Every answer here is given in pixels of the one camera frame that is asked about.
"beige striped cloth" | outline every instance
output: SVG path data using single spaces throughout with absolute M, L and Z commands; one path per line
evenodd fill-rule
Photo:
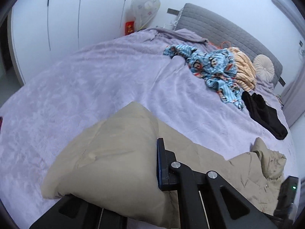
M 249 57 L 237 47 L 228 48 L 234 55 L 237 67 L 236 83 L 244 91 L 254 90 L 256 86 L 256 71 Z

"floor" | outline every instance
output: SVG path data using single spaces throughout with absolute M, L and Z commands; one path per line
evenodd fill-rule
M 14 68 L 0 78 L 0 108 L 19 89 L 21 85 L 17 79 Z

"khaki garment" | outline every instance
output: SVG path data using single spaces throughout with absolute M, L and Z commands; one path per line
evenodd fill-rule
M 244 91 L 254 90 L 256 86 L 256 71 L 249 57 L 237 47 L 228 48 L 234 55 L 237 67 L 236 83 Z
M 156 177 L 156 141 L 195 171 L 217 171 L 255 207 L 273 214 L 283 180 L 284 155 L 257 138 L 252 151 L 226 161 L 194 144 L 142 105 L 131 102 L 84 130 L 57 156 L 41 187 L 44 198 L 74 194 L 123 216 L 179 228 L 176 192 L 162 192 Z

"silver screw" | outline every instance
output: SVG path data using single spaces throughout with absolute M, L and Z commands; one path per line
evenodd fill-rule
M 181 166 L 181 164 L 179 162 L 172 162 L 171 166 L 173 168 L 179 168 Z
M 210 171 L 210 172 L 208 173 L 208 176 L 209 176 L 209 178 L 215 179 L 215 178 L 217 177 L 217 173 L 216 173 L 215 171 Z

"bed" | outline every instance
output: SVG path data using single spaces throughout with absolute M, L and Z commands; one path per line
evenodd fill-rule
M 259 81 L 256 92 L 277 110 L 288 129 L 272 93 L 283 67 L 265 46 L 225 18 L 189 3 L 180 12 L 175 30 L 182 28 L 217 45 L 230 41 L 251 60 L 267 55 L 275 76 L 271 83 Z M 222 103 L 184 61 L 170 65 L 163 51 L 169 44 L 181 43 L 166 30 L 151 29 L 86 47 L 38 75 L 0 108 L 0 199 L 20 229 L 29 228 L 55 204 L 56 200 L 41 197 L 40 185 L 62 149 L 85 128 L 131 101 L 226 159 L 249 151 L 256 137 L 261 137 L 271 150 L 286 156 L 285 177 L 298 177 L 289 129 L 284 140 L 275 139 L 250 118 L 247 109 Z M 156 228 L 132 219 L 128 226 Z

